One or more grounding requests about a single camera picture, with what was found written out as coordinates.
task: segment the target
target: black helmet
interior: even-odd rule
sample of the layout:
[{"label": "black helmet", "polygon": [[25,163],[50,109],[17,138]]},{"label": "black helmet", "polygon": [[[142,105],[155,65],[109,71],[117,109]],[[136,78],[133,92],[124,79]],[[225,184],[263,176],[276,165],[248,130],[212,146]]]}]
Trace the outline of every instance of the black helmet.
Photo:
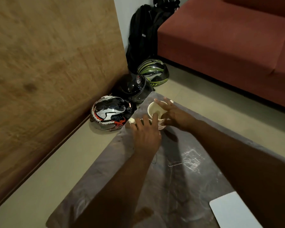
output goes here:
[{"label": "black helmet", "polygon": [[126,74],[113,88],[113,95],[129,99],[133,103],[142,103],[153,91],[153,87],[143,75]]},{"label": "black helmet", "polygon": [[165,63],[158,59],[145,60],[137,69],[138,74],[144,75],[152,86],[158,86],[169,79],[169,71]]},{"label": "black helmet", "polygon": [[90,121],[96,129],[118,130],[136,110],[136,105],[115,96],[104,96],[91,108]]}]

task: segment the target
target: white rectangular object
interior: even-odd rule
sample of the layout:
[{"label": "white rectangular object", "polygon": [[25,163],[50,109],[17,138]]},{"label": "white rectangular object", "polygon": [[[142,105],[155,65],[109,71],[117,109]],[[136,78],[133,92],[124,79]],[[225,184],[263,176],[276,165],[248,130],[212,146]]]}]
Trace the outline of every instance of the white rectangular object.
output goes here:
[{"label": "white rectangular object", "polygon": [[237,192],[209,203],[220,228],[262,228]]}]

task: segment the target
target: person's right arm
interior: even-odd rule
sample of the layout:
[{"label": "person's right arm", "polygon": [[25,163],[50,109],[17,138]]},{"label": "person's right arm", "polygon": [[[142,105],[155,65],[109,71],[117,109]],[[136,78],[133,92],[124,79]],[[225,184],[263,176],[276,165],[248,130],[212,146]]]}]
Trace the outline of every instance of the person's right arm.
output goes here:
[{"label": "person's right arm", "polygon": [[195,119],[168,99],[164,124],[191,133],[224,173],[263,227],[285,227],[285,162]]}]

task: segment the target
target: white wall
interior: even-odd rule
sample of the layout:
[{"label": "white wall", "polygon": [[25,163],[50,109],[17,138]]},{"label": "white wall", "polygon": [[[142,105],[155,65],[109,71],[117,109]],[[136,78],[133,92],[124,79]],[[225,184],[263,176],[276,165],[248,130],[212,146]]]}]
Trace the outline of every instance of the white wall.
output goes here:
[{"label": "white wall", "polygon": [[[180,0],[182,5],[187,0]],[[136,10],[144,4],[153,6],[153,0],[114,0],[119,28],[122,33],[122,42],[125,50],[128,48],[130,21]]]}]

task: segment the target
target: tiled floor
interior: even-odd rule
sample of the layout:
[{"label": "tiled floor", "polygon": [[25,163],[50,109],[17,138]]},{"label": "tiled floor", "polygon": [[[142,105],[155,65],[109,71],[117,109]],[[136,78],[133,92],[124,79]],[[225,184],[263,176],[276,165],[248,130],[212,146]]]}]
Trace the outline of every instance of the tiled floor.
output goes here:
[{"label": "tiled floor", "polygon": [[[170,79],[156,91],[285,157],[285,114],[168,66]],[[87,121],[1,207],[0,228],[45,227],[63,200],[117,132]]]}]

